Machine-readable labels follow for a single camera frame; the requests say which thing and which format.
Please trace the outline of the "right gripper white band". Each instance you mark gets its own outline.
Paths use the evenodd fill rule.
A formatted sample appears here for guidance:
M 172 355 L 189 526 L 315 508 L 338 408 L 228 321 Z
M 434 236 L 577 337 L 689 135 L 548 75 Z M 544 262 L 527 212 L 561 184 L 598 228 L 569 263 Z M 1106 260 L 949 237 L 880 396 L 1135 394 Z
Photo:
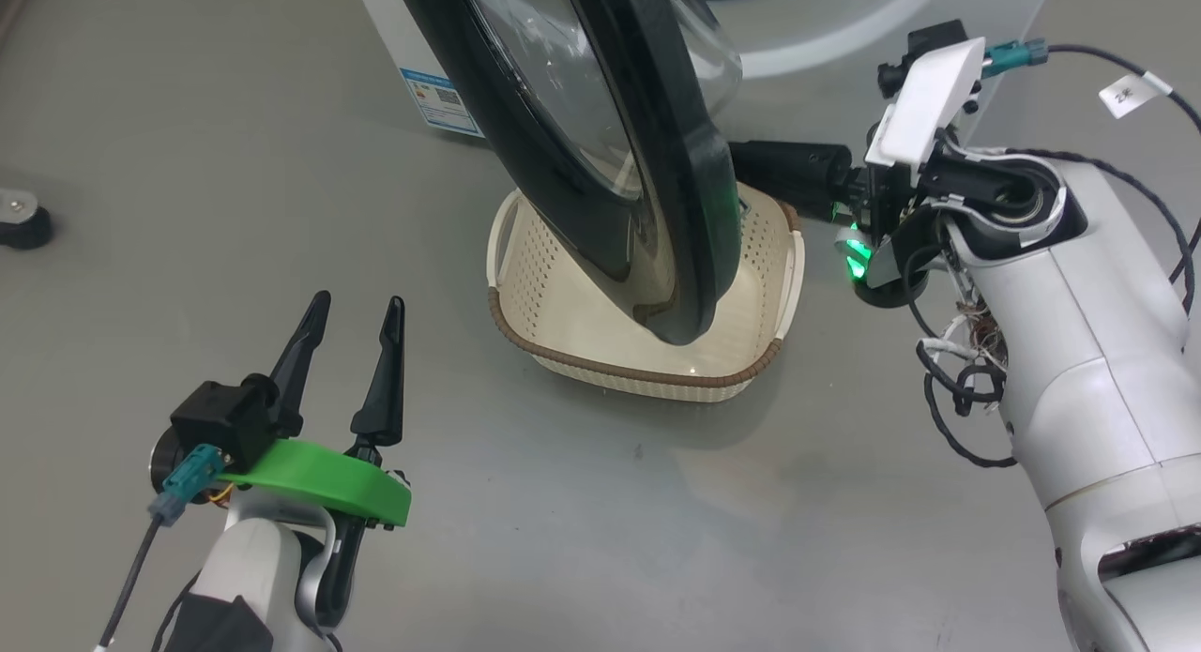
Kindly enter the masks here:
M 985 49 L 985 38 L 967 38 L 915 56 L 876 125 L 865 163 L 853 169 L 844 144 L 730 144 L 739 183 L 791 207 L 801 219 L 852 225 L 836 245 L 852 273 L 855 297 L 876 309 L 900 309 L 908 300 L 891 235 L 936 152 L 936 134 L 975 96 Z M 824 196 L 844 181 L 841 202 Z

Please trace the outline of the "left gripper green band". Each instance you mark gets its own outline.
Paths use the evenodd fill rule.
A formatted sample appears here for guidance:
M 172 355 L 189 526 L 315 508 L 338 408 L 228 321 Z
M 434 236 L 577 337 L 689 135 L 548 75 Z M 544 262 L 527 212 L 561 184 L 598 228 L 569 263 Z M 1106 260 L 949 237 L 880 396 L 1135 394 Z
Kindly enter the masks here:
M 313 294 L 270 373 L 276 437 L 297 437 L 313 352 L 325 339 L 331 293 Z M 380 358 L 352 417 L 349 454 L 280 441 L 235 484 L 221 534 L 221 593 L 244 597 L 270 627 L 337 627 L 349 609 L 357 558 L 368 531 L 407 525 L 412 491 L 381 450 L 404 439 L 404 298 L 392 297 Z

